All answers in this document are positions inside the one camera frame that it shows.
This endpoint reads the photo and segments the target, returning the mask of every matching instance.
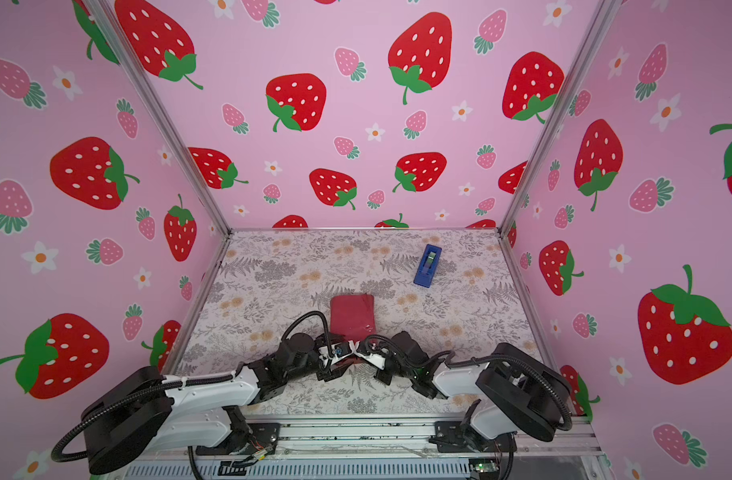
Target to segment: floral tablecloth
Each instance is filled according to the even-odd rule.
[[[433,285],[413,283],[426,244],[443,248]],[[233,370],[275,351],[309,310],[329,314],[333,296],[375,297],[377,332],[405,330],[428,355],[485,356],[510,342],[541,360],[496,234],[486,230],[270,230],[233,234],[193,331],[179,375]],[[322,333],[316,317],[296,331]],[[246,414],[460,412],[476,396],[430,400],[395,378],[385,386],[367,364],[340,378],[309,376]]]

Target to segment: pink wall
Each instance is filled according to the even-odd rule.
[[[266,9],[247,10],[247,3]],[[511,170],[518,175],[522,171],[519,165],[527,160],[542,128],[533,113],[547,109],[549,101],[541,101],[560,87],[560,70],[569,68],[596,3],[278,0],[268,5],[158,0],[148,8],[141,0],[118,0],[115,10],[185,142],[210,149],[196,152],[201,161],[207,160],[207,153],[229,158],[237,167],[237,179],[248,181],[228,181],[224,184],[228,187],[212,192],[233,227],[269,227],[287,215],[301,216],[313,227],[374,226],[386,219],[410,226],[460,227],[480,220],[501,221],[512,189],[499,188],[499,179],[504,183]],[[155,7],[163,9],[163,17]],[[431,12],[439,13],[425,18]],[[495,12],[499,13],[484,22]],[[421,18],[411,34],[401,37]],[[493,50],[485,39],[492,41]],[[176,56],[173,62],[161,55],[167,49]],[[530,52],[541,55],[530,54],[518,63],[509,81],[515,63]],[[414,54],[422,73],[411,81],[401,71],[412,64]],[[163,72],[162,62],[168,66]],[[359,62],[364,63],[365,78],[354,70]],[[541,71],[534,70],[539,63]],[[397,67],[402,84],[393,79],[390,65]],[[308,75],[275,80],[294,74]],[[513,82],[520,90],[512,90]],[[410,87],[405,105],[404,84]],[[314,89],[293,93],[307,85]],[[284,115],[284,106],[290,109],[286,122],[278,123],[279,117],[268,108],[268,89],[278,115]],[[509,118],[533,96],[539,107],[524,115],[527,120]],[[323,108],[316,108],[324,99]],[[225,104],[230,105],[227,120]],[[461,110],[467,115],[459,118]],[[407,124],[419,137],[410,140],[404,135]],[[484,145],[494,149],[495,160],[486,151],[478,153]],[[348,158],[353,147],[359,155]],[[443,157],[422,155],[431,152]],[[399,159],[414,154],[409,158],[411,168],[404,171],[428,172],[414,182],[403,178],[403,183],[417,192],[405,190],[395,176]],[[433,160],[432,168],[422,167],[424,161]],[[444,163],[441,174],[433,175],[434,168]],[[215,164],[202,170],[207,181],[221,187]],[[316,172],[313,182],[321,180],[322,185],[314,190],[310,176],[320,168],[338,172],[340,182],[331,173],[323,172],[321,179],[321,172]],[[354,198],[344,180],[357,186]],[[348,190],[343,206],[331,205],[339,197],[329,186],[333,193]],[[468,186],[474,188],[469,196],[464,194]]]
[[[0,61],[0,359],[25,354],[0,364],[0,478],[88,477],[86,462],[51,463],[51,448],[83,408],[150,364],[141,342],[154,346],[161,326],[184,321],[191,300],[180,278],[189,277],[195,295],[219,242],[176,160],[161,161],[162,137],[125,73],[95,44],[87,58],[89,42],[71,2],[0,2],[0,59],[8,62]],[[25,104],[43,96],[40,109]],[[119,124],[120,99],[134,109],[133,118],[123,115],[133,138]],[[63,151],[86,138],[97,139]],[[127,178],[122,202],[124,177],[109,147],[140,179]],[[1,184],[6,179],[13,181]],[[185,261],[174,259],[164,238],[178,194],[198,227]],[[140,229],[140,207],[154,227],[145,220]],[[104,242],[94,263],[86,253],[94,239],[111,239],[122,257]],[[142,286],[141,268],[151,272]],[[133,305],[140,315],[135,308],[126,315]]]
[[[617,478],[732,478],[732,2],[627,2],[582,87],[517,219],[526,283]]]

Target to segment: white flower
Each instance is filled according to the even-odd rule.
[[[676,94],[669,101],[664,98],[659,99],[657,104],[657,112],[654,114],[649,123],[659,124],[659,131],[665,131],[670,120],[676,120],[681,117],[681,109],[678,108],[678,101],[681,100],[681,94]]]
[[[553,335],[555,335],[556,338],[560,336],[561,329],[558,326],[558,319],[550,321],[550,331],[553,332]]]
[[[158,150],[158,156],[160,157],[160,164],[161,165],[168,165],[170,167],[171,165],[171,154],[164,145]]]
[[[233,19],[232,5],[235,5],[235,0],[208,0],[208,3],[214,5],[214,16],[216,18],[225,16],[230,20]]]
[[[545,17],[545,21],[542,22],[542,25],[549,25],[554,24],[556,27],[559,27],[561,22],[563,21],[563,15],[571,12],[571,5],[566,4],[566,0],[558,0],[555,3],[548,3],[547,6],[547,16]]]
[[[611,261],[609,262],[609,268],[616,267],[620,273],[624,273],[625,265],[630,263],[632,258],[630,255],[625,255],[625,246],[620,245],[620,248],[614,250],[609,248],[609,255],[611,255]]]
[[[384,129],[379,128],[378,124],[374,124],[371,128],[366,129],[366,133],[368,134],[368,140],[376,140],[376,141],[382,141],[382,135],[384,135]]]
[[[83,90],[75,83],[75,74],[73,72],[62,72],[59,67],[54,65],[54,74],[56,75],[54,86],[59,90],[63,90],[70,100],[75,98],[75,94],[83,93]]]
[[[13,475],[16,480],[32,480],[36,475],[42,475],[48,471],[48,459],[51,458],[51,450],[43,453],[30,452],[27,454],[27,463]]]
[[[625,476],[630,480],[646,480],[641,473],[641,464],[632,463],[625,457]]]
[[[609,80],[611,77],[619,77],[622,74],[622,65],[627,62],[629,56],[630,54],[625,53],[625,50],[620,47],[620,51],[609,61]]]
[[[461,104],[454,105],[451,108],[451,111],[454,112],[454,116],[451,118],[451,120],[462,120],[467,121],[467,114],[473,113],[473,108],[467,106],[467,100],[463,100]]]
[[[459,195],[469,197],[469,195],[473,193],[473,190],[475,190],[475,187],[470,187],[469,182],[467,182],[467,185],[459,186]]]
[[[139,289],[143,289],[146,286],[150,286],[150,278],[152,277],[152,272],[148,272],[144,269],[143,266],[139,267],[139,273],[134,275],[134,280],[136,280],[136,286],[139,287]]]
[[[22,258],[27,262],[32,262],[30,270],[33,274],[36,274],[42,269],[56,270],[56,264],[54,258],[59,253],[59,250],[55,248],[47,249],[43,242],[36,242],[34,245],[34,252],[25,252],[22,254]]]
[[[277,162],[265,161],[265,171],[270,172],[273,177],[277,177],[278,172],[282,172],[283,169],[277,166]]]
[[[615,359],[614,357],[610,356],[609,361],[611,362],[609,375],[615,376],[616,379],[620,381],[620,385],[625,386],[625,379],[629,379],[632,377],[630,370],[627,370],[625,368],[625,359]]]
[[[652,3],[652,8],[659,7],[659,12],[664,12],[665,8],[667,8],[667,2],[670,0],[654,0],[654,3]]]

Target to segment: strawberry wallpaper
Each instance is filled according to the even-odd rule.
[[[162,366],[210,226],[82,2],[0,2],[0,478],[88,477],[51,449]]]
[[[623,3],[516,227],[616,478],[732,478],[732,2]]]
[[[114,10],[234,228],[438,228],[501,222],[596,3]]]

